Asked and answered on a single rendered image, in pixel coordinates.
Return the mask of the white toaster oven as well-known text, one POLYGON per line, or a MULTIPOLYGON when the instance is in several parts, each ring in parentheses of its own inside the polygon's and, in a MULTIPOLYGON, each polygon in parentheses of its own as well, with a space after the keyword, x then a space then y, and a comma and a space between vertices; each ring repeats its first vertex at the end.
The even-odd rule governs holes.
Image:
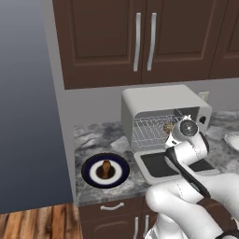
POLYGON ((134 127, 134 120, 143 117, 157 117, 175 115, 183 119, 190 116, 199 130, 205 134, 212 115, 212 107, 201 99, 186 85, 157 86, 126 89, 121 95, 121 124, 128 139, 132 152, 147 151, 162 148, 135 148, 133 133, 135 131, 149 136, 163 136, 167 134, 163 129, 134 127), (204 124, 199 122, 205 116, 204 124))

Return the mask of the brown bread piece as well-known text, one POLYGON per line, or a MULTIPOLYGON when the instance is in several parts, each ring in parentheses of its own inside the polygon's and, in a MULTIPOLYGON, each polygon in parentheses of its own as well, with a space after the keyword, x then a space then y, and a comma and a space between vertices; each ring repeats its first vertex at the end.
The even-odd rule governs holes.
POLYGON ((169 134, 169 133, 173 130, 173 128, 174 128, 174 124, 173 124, 172 122, 166 123, 166 124, 163 125, 163 130, 164 130, 167 134, 169 134))

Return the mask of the toaster oven door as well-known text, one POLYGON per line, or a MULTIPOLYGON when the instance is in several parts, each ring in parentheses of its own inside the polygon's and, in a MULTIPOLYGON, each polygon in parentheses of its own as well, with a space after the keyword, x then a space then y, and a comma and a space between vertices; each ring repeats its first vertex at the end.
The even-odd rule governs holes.
MULTIPOLYGON (((181 178, 181 176, 164 161, 163 150, 138 151, 134 153, 134 159, 149 185, 181 178)), ((191 164, 190 169, 201 176, 211 176, 219 173, 219 170, 214 168, 206 160, 200 160, 191 164)))

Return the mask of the brown drawer front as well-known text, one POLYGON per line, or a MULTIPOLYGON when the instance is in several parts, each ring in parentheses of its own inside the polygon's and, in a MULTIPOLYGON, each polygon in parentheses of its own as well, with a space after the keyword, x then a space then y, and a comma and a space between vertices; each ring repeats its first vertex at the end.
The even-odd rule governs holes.
POLYGON ((81 206, 79 208, 79 216, 80 216, 80 220, 85 222, 85 221, 96 220, 101 218, 109 218, 109 217, 115 217, 115 216, 120 216, 124 214, 130 214, 130 213, 141 211, 142 208, 143 208, 143 197, 134 197, 130 199, 121 199, 121 200, 113 201, 113 202, 105 202, 105 203, 81 206), (120 202, 123 202, 124 206, 117 210, 102 211, 100 209, 101 205, 115 206, 119 204, 120 202))

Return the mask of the brown base cupboard door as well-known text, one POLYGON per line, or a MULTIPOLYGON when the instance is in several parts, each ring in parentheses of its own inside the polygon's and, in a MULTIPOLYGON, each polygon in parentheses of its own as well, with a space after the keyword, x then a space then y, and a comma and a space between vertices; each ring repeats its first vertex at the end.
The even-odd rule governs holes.
POLYGON ((83 239, 133 239, 135 217, 138 217, 139 232, 141 214, 136 212, 82 222, 82 237, 83 239))
POLYGON ((148 221, 148 231, 153 227, 154 223, 157 219, 157 214, 152 211, 144 211, 142 214, 142 238, 143 238, 143 232, 145 230, 145 216, 149 215, 149 221, 148 221))

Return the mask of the blue and white plate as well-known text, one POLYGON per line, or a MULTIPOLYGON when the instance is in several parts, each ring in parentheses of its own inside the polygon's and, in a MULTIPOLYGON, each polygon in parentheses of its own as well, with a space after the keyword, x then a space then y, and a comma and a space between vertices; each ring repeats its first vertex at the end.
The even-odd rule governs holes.
POLYGON ((89 157, 81 167, 83 179, 91 186, 99 189, 111 189, 122 184, 129 176, 130 166, 125 159, 114 153, 99 153, 89 157), (110 161, 112 174, 108 179, 102 179, 97 169, 103 161, 110 161))

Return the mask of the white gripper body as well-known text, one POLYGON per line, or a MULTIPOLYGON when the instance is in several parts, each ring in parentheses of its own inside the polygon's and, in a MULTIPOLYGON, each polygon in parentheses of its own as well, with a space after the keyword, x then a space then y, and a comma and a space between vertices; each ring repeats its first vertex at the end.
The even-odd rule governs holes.
POLYGON ((174 147, 178 144, 180 144, 180 141, 175 139, 172 134, 169 134, 167 140, 165 141, 164 148, 168 149, 168 148, 174 147))

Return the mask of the brown wall cupboard door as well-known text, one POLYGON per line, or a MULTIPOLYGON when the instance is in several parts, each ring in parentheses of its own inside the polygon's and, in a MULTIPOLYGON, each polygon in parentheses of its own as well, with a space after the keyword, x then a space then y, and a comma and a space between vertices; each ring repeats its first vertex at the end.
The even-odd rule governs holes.
POLYGON ((52 0, 52 4, 67 90, 140 83, 147 0, 52 0), (141 45, 134 72, 137 12, 141 45))
POLYGON ((142 82, 209 77, 228 0, 148 0, 142 82), (151 14, 157 13, 152 69, 147 70, 151 14))
POLYGON ((239 0, 228 0, 209 77, 239 77, 239 0))

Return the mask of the brown chicken drumstick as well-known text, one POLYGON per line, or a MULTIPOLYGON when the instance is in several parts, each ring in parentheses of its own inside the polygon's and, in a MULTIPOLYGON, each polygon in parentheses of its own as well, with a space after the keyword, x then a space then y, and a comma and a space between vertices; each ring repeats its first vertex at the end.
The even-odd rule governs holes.
POLYGON ((110 178, 112 174, 110 161, 103 161, 102 165, 97 169, 97 174, 102 179, 110 178))

